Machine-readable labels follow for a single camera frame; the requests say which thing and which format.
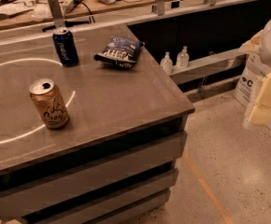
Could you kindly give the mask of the clear sanitizer bottle left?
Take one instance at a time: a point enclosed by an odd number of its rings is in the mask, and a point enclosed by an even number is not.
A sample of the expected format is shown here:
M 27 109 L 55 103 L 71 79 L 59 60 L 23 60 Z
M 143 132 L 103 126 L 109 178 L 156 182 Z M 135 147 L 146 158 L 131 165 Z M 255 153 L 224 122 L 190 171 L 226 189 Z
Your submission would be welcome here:
M 161 59 L 160 66 L 163 68 L 163 70 L 170 75 L 172 73 L 173 68 L 173 62 L 170 59 L 170 53 L 167 52 L 165 56 Z

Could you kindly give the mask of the clear sanitizer bottle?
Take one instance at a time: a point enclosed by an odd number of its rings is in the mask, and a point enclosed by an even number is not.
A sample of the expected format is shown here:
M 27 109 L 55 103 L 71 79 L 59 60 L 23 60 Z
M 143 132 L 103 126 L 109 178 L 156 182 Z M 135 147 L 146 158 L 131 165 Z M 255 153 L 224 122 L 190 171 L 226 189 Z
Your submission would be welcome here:
M 189 62 L 188 48 L 183 47 L 182 51 L 178 54 L 176 66 L 179 68 L 186 68 Z
M 170 59 L 170 53 L 167 52 L 165 56 L 161 59 L 160 66 L 163 68 L 163 70 L 170 75 L 172 73 L 173 68 L 173 62 Z

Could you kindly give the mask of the metal bracket post left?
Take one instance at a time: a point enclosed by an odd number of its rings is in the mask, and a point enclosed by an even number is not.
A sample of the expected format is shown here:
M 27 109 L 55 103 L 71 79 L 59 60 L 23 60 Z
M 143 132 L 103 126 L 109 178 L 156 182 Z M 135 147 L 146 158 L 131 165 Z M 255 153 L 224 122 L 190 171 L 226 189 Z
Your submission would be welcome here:
M 48 0 L 48 3 L 55 27 L 65 27 L 64 16 L 59 4 L 59 0 Z

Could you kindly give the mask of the cardboard box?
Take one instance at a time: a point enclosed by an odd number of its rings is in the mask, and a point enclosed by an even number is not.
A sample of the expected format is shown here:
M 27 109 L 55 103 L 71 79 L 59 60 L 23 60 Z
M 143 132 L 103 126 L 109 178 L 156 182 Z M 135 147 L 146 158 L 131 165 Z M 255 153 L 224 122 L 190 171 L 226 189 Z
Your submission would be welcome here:
M 260 79 L 271 71 L 268 65 L 261 63 L 258 54 L 261 34 L 262 31 L 258 32 L 239 49 L 244 54 L 247 54 L 248 58 L 244 71 L 236 85 L 234 97 L 240 104 L 246 107 L 245 123 L 247 126 L 255 125 L 248 122 L 247 112 L 247 108 L 253 105 L 256 95 L 255 88 L 258 86 Z

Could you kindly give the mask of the grey counter drawer cabinet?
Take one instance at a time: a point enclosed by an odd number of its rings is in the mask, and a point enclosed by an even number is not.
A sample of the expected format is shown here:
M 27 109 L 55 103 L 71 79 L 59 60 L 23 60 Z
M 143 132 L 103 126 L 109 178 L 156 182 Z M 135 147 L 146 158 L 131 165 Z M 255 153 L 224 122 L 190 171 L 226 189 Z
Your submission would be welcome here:
M 0 148 L 0 218 L 21 224 L 118 224 L 167 202 L 184 119 L 116 132 L 36 133 Z

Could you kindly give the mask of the orange La Croix can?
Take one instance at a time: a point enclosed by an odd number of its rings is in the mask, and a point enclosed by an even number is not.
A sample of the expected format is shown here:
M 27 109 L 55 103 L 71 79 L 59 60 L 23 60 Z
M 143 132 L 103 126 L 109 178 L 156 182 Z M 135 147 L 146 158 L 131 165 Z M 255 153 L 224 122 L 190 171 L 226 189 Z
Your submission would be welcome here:
M 39 116 L 49 129 L 60 129 L 69 121 L 69 115 L 59 87 L 49 78 L 41 78 L 29 87 L 30 98 Z

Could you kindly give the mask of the blue chip bag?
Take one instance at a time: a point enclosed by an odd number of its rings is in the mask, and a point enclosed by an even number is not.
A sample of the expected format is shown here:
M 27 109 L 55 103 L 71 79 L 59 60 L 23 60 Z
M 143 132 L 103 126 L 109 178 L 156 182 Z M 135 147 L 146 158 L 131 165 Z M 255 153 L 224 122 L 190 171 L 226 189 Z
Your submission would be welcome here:
M 102 52 L 96 53 L 96 61 L 109 63 L 123 69 L 132 68 L 144 43 L 132 38 L 115 35 L 112 36 Z

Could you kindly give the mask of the white paper sheet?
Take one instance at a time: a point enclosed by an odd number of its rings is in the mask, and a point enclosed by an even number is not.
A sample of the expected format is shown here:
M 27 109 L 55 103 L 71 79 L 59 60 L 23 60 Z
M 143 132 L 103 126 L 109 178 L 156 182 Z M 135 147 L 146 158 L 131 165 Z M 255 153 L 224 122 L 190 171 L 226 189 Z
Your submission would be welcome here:
M 17 13 L 33 10 L 33 7 L 28 7 L 25 4 L 6 4 L 0 6 L 0 15 L 14 15 Z

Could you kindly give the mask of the clear sanitizer bottle right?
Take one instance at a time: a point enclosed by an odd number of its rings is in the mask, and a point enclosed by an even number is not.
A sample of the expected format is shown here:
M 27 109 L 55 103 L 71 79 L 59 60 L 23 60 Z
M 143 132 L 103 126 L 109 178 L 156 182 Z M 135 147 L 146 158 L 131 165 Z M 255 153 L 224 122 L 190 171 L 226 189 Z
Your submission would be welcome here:
M 188 48 L 183 47 L 182 51 L 178 54 L 176 66 L 179 68 L 186 68 L 189 62 Z

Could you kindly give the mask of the metal bracket post middle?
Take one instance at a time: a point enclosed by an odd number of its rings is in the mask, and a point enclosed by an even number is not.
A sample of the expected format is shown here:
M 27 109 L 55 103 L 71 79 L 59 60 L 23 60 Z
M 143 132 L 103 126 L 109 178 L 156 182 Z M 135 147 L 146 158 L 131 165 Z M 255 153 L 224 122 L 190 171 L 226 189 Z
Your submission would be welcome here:
M 158 16 L 164 14 L 164 0 L 155 0 L 155 6 L 153 12 Z

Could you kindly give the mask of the blue pepsi can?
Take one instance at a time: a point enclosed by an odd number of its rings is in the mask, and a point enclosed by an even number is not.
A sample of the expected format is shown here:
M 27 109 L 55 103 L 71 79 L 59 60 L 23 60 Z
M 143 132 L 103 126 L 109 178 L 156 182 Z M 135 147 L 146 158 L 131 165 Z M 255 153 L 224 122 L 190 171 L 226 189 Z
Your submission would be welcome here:
M 65 67 L 78 64 L 78 53 L 72 33 L 65 27 L 54 30 L 52 39 L 60 62 Z

